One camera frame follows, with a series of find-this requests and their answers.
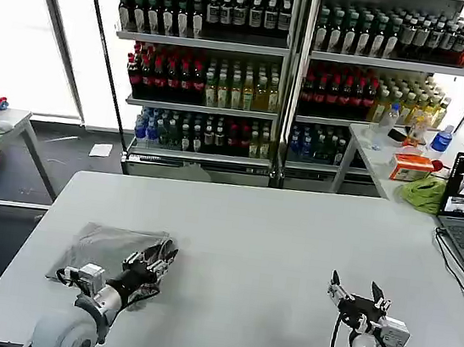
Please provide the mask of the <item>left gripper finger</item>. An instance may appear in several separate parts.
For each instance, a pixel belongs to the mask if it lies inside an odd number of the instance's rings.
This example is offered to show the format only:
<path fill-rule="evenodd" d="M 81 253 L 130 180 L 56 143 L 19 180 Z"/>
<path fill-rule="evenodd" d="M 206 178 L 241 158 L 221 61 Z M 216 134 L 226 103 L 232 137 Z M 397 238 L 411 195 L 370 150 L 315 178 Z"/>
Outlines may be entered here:
<path fill-rule="evenodd" d="M 167 273 L 170 265 L 178 255 L 179 249 L 163 248 L 156 256 L 155 261 L 151 261 L 148 265 L 148 271 L 154 274 L 156 279 L 161 279 Z"/>
<path fill-rule="evenodd" d="M 145 263 L 146 266 L 148 266 L 151 261 L 156 260 L 156 256 L 158 255 L 161 249 L 172 248 L 172 241 L 173 240 L 169 238 L 162 238 L 158 241 L 158 243 L 148 246 L 146 249 L 137 252 L 135 251 L 124 259 L 123 265 L 129 266 L 130 264 L 133 264 L 135 262 L 142 262 Z"/>

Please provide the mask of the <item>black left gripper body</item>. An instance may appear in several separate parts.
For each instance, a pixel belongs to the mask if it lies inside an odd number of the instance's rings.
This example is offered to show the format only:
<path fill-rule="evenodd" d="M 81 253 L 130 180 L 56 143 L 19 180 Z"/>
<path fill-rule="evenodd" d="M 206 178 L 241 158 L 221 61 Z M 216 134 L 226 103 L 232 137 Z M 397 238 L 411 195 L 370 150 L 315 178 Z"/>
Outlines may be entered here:
<path fill-rule="evenodd" d="M 112 287 L 120 296 L 122 301 L 129 301 L 129 297 L 145 284 L 157 282 L 154 271 L 148 269 L 146 262 L 141 260 L 133 261 L 126 265 L 118 276 L 108 280 L 108 286 Z"/>

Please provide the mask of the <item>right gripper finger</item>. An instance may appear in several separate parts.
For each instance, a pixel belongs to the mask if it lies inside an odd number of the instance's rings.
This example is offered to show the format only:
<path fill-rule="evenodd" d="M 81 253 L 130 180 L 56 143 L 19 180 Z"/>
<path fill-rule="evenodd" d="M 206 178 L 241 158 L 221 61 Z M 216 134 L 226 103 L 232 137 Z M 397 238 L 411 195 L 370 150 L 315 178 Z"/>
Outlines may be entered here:
<path fill-rule="evenodd" d="M 387 312 L 389 307 L 391 306 L 391 301 L 384 297 L 384 292 L 376 282 L 372 282 L 372 296 L 373 296 L 373 303 L 374 309 L 377 311 L 385 311 Z"/>
<path fill-rule="evenodd" d="M 331 281 L 328 284 L 327 294 L 330 296 L 330 299 L 334 303 L 341 303 L 345 300 L 347 301 L 354 301 L 355 298 L 352 294 L 349 294 L 341 285 L 339 280 L 338 271 L 335 269 L 333 271 L 333 277 L 331 277 Z"/>

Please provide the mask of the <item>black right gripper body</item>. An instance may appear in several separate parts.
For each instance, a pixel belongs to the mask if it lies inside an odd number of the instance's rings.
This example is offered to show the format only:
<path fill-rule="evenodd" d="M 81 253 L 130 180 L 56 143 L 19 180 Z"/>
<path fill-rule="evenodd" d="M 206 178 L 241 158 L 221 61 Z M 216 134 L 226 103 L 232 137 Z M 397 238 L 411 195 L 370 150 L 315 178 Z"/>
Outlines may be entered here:
<path fill-rule="evenodd" d="M 379 320 L 387 314 L 384 305 L 355 295 L 347 295 L 336 306 L 341 321 L 348 327 L 371 329 L 372 324 L 379 323 Z"/>

